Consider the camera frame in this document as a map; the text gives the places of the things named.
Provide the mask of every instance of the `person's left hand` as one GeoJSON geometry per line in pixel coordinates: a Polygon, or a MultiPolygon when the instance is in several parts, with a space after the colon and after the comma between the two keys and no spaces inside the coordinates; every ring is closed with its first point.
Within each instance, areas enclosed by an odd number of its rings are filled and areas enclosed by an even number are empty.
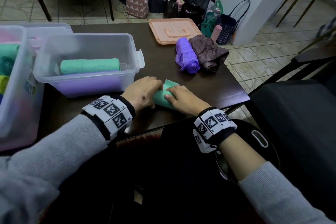
{"type": "Polygon", "coordinates": [[[121,96],[138,111],[147,106],[155,107],[152,98],[157,90],[163,90],[163,82],[156,77],[147,76],[133,82],[121,96]]]}

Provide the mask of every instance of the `bag handle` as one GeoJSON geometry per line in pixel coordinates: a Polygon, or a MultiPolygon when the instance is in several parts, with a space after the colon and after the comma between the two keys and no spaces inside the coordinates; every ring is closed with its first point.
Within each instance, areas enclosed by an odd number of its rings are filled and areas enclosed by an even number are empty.
{"type": "MultiPolygon", "coordinates": [[[[243,15],[237,20],[237,22],[236,22],[236,27],[235,27],[234,30],[232,31],[232,34],[236,31],[236,29],[237,29],[237,27],[238,27],[238,23],[240,22],[241,18],[244,17],[244,15],[247,13],[247,11],[248,11],[249,8],[250,8],[250,5],[251,5],[251,1],[250,1],[250,0],[243,0],[243,1],[241,1],[238,5],[240,5],[240,4],[241,4],[242,2],[244,2],[244,1],[248,1],[248,2],[249,2],[249,6],[247,7],[247,9],[246,9],[245,12],[243,13],[243,15]]],[[[230,17],[231,17],[231,14],[232,14],[233,11],[237,8],[238,5],[236,5],[236,7],[233,8],[232,12],[229,14],[230,17]]]]}

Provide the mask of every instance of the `green roll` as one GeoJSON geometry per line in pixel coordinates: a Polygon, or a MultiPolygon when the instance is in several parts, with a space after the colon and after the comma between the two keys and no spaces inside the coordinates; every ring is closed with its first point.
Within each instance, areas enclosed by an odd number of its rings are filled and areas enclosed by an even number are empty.
{"type": "Polygon", "coordinates": [[[173,105],[168,100],[165,99],[166,94],[174,96],[170,91],[165,90],[165,89],[168,89],[175,85],[179,85],[179,84],[166,79],[165,83],[163,84],[163,90],[156,91],[156,93],[153,96],[154,104],[176,110],[173,107],[173,105]]]}
{"type": "Polygon", "coordinates": [[[120,71],[119,59],[69,59],[61,62],[62,74],[120,71]]]}
{"type": "Polygon", "coordinates": [[[5,56],[15,60],[19,52],[19,48],[19,44],[0,44],[0,57],[5,56]]]}

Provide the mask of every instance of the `gray sweater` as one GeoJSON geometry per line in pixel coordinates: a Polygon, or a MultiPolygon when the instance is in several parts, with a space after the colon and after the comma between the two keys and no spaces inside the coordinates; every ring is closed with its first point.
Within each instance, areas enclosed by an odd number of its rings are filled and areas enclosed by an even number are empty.
{"type": "MultiPolygon", "coordinates": [[[[106,147],[96,126],[80,114],[34,146],[0,158],[0,223],[36,223],[62,181],[106,147]]],[[[239,186],[266,223],[334,223],[269,162],[239,186]]]]}

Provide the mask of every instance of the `table top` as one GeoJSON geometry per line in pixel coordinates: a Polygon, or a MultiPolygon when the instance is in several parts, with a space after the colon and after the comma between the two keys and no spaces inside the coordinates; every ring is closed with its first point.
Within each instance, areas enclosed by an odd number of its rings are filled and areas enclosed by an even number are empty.
{"type": "MultiPolygon", "coordinates": [[[[155,76],[163,82],[169,79],[185,85],[200,99],[217,108],[228,108],[248,101],[250,98],[240,86],[229,69],[222,65],[213,74],[201,70],[196,74],[180,71],[175,62],[175,45],[160,45],[156,42],[148,23],[100,24],[71,26],[74,33],[129,33],[133,36],[135,47],[141,49],[145,58],[145,67],[135,75],[134,80],[145,76],[155,76]]],[[[38,139],[60,128],[78,115],[82,107],[99,98],[85,96],[66,98],[51,85],[46,84],[40,118],[38,139]]],[[[154,110],[145,108],[136,114],[125,138],[163,127],[167,124],[187,118],[177,111],[157,106],[154,110]]]]}

